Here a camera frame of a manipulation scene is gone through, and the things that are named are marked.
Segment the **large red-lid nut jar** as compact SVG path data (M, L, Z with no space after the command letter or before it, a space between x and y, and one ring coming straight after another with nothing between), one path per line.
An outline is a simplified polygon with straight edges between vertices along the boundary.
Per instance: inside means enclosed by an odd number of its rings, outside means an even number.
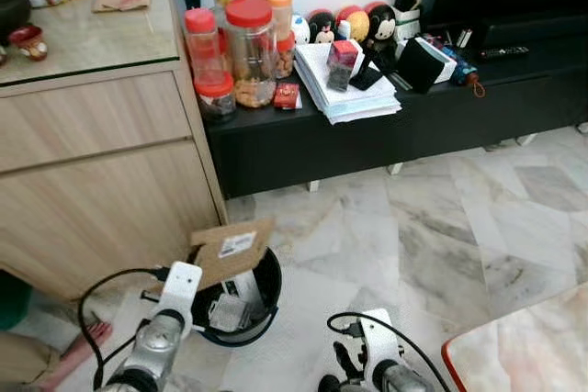
M231 54L232 97L239 106L260 109L276 91L276 35L267 0L231 0L224 7Z

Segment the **small black mouse plush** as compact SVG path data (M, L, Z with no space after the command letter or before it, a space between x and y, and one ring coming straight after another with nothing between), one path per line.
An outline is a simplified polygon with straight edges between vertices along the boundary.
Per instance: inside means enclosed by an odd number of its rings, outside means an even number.
M335 36L335 15L327 9L312 10L307 18L308 30L310 31L309 43L332 43Z

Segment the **marble table with red rim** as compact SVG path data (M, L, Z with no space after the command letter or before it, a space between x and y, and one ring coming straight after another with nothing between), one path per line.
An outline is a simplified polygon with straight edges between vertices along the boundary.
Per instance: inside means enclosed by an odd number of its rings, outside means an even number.
M588 284L449 339L458 392L588 392Z

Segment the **blue folded umbrella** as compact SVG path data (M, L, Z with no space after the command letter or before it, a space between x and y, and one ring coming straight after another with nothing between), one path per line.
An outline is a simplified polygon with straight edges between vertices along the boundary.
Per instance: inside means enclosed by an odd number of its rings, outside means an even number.
M442 51L455 62L455 69L449 78L450 84L456 86L467 86L475 97L486 97L486 89L481 84L478 68L470 63L461 51L453 45L445 45Z

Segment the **stack of white papers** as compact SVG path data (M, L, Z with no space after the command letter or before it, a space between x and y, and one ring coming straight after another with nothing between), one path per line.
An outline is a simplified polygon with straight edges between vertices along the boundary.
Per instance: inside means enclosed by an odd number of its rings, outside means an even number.
M350 86L344 93L327 87L327 58L329 45L295 45L295 69L300 81L307 87L308 99L326 116L329 124L353 122L353 120L398 114L402 106L396 93L398 89L383 77L367 91ZM362 61L356 64L353 76L360 69Z

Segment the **white pen holder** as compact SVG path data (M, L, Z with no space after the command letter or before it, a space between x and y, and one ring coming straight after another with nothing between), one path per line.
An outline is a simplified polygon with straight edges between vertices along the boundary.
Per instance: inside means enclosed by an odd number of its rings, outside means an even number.
M395 23L393 36L398 42L420 34L420 18L423 14L423 2L424 0L393 1Z

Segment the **small red packet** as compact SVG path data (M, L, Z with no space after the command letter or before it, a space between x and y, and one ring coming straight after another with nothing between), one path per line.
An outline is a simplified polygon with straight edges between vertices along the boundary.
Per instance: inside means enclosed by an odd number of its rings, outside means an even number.
M272 106L278 110L298 110L302 108L301 86L298 83L278 82L272 95Z

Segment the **small dark box red top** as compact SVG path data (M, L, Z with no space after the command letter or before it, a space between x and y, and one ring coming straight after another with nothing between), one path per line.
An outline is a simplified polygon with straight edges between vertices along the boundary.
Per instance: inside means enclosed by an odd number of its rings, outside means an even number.
M341 39L331 43L327 58L327 87L344 93L353 76L354 65L360 55L355 40Z

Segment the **orange-lid plastic jar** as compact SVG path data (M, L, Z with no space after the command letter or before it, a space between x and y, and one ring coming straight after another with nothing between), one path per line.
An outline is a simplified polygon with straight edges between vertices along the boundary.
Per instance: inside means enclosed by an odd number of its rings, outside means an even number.
M277 80L285 78L293 72L293 48L297 40L291 31L291 0L265 0L272 11L272 27L274 43L270 51L269 63Z

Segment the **slim red-lid plastic jar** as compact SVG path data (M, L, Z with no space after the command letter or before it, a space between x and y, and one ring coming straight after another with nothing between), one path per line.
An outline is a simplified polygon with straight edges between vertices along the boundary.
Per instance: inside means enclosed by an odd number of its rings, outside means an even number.
M184 24L190 69L195 84L218 84L224 75L217 18L206 7L185 11Z

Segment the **light wooden sideboard glass top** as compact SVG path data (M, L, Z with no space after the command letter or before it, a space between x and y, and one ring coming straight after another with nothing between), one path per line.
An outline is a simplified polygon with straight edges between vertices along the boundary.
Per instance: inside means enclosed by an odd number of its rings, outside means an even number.
M176 0L93 3L32 9L46 60L0 45L0 270L63 300L224 221Z

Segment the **short red-lid jar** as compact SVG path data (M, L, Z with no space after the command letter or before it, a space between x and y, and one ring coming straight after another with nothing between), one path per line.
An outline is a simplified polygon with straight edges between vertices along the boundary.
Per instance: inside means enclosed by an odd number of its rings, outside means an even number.
M218 80L195 81L194 87L198 110L205 122L227 122L234 117L236 102L232 95L234 81L231 74L224 73Z

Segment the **black remote control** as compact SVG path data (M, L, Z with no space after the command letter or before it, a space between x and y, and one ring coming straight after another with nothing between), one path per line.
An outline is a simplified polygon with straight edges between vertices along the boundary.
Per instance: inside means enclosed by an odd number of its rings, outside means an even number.
M502 48L487 48L478 51L480 61L488 62L500 60L500 58L517 58L529 55L529 48L525 45L508 45Z

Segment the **person's bare foot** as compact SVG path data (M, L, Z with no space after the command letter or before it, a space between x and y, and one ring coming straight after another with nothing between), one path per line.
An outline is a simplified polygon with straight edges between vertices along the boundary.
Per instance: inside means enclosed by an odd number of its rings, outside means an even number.
M96 344L102 344L113 332L113 326L109 322L98 321L93 322L91 325L85 326L84 330L87 330L88 336L93 339ZM88 345L88 341L85 338L85 333L80 334L79 337L72 342L70 349L64 352L64 355L60 357L59 362L55 364L48 371L48 375L40 383L41 392L54 392L55 388L62 383L72 371L76 370L77 367L83 365L85 360L93 357L93 351Z

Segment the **black round rubbish bin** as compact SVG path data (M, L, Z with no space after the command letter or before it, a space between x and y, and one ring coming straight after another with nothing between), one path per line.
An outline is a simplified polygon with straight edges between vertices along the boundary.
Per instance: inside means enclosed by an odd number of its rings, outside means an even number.
M267 250L252 270L197 292L194 324L213 344L231 349L253 344L276 320L281 288L280 262Z

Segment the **small red dish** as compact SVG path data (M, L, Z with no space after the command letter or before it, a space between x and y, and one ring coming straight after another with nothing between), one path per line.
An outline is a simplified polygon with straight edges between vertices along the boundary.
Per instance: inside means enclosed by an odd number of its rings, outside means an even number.
M41 62L48 57L45 34L41 27L26 24L16 28L8 35L9 43L16 45L18 51L33 62Z

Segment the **black box with white side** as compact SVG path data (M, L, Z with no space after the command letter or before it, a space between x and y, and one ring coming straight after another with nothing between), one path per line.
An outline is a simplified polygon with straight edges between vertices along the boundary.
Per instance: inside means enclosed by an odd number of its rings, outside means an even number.
M421 37L400 40L394 72L415 93L428 93L437 83L450 80L457 69L453 57Z

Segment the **brown cardboard mailer with label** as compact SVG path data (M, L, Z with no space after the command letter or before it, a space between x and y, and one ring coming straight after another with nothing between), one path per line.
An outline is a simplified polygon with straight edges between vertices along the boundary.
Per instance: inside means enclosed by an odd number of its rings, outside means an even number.
M260 218L190 233L188 261L203 271L198 290L254 269L265 256L275 228L275 219Z

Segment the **red and yellow plush toy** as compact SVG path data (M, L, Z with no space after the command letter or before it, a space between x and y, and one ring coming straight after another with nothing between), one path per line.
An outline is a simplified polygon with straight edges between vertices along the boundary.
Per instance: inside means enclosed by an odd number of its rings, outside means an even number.
M335 18L335 39L351 39L358 43L367 38L370 21L362 7L349 5L342 7Z

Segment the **person's leg khaki trousers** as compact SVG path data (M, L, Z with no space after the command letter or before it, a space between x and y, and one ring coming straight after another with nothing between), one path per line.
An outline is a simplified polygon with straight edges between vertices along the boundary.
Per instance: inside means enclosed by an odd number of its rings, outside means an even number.
M53 374L62 352L37 339L0 330L0 385L36 385Z

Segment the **white carton trash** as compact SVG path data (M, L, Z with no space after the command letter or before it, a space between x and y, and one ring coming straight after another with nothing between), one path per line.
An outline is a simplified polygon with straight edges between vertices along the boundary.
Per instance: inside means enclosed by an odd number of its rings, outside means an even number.
M265 303L253 271L223 280L220 286L221 295L209 310L209 324L214 329L246 330L264 316Z

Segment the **small white figurine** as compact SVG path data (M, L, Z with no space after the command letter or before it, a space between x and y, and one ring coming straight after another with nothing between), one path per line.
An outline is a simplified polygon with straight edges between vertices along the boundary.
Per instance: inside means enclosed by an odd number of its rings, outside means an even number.
M300 14L291 15L290 21L291 35L294 36L295 43L298 45L310 44L311 29L310 23Z

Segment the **dark round pot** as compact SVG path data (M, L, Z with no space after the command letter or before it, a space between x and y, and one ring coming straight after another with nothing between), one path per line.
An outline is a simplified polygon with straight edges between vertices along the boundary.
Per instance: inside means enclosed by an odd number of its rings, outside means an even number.
M0 0L0 45L9 45L9 35L26 26L32 16L29 0Z

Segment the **black phone stand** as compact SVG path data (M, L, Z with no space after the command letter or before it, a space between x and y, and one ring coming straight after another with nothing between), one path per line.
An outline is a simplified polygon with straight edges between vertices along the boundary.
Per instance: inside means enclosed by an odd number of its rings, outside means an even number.
M369 43L364 48L364 57L360 69L350 77L348 84L356 87L360 91L367 91L369 87L377 83L383 77L383 73L379 71L377 60L379 59L379 49L377 43Z

